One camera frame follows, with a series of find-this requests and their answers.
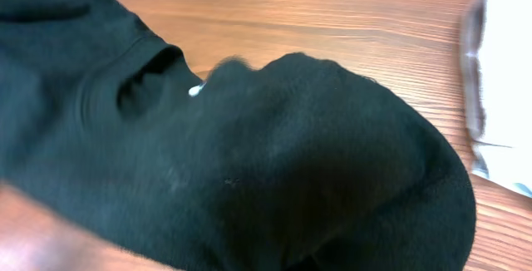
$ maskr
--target black cloth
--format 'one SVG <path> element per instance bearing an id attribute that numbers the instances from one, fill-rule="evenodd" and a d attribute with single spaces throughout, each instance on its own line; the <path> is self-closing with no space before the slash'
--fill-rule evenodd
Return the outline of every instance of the black cloth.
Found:
<path id="1" fill-rule="evenodd" d="M 466 170 L 404 101 L 290 54 L 201 81 L 115 0 L 0 0 L 0 176 L 178 269 L 460 270 Z"/>

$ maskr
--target folded white item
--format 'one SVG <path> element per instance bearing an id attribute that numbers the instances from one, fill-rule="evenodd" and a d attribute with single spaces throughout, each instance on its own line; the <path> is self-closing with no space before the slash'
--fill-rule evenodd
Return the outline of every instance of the folded white item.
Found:
<path id="1" fill-rule="evenodd" d="M 475 0 L 461 69 L 473 173 L 532 197 L 532 0 Z"/>

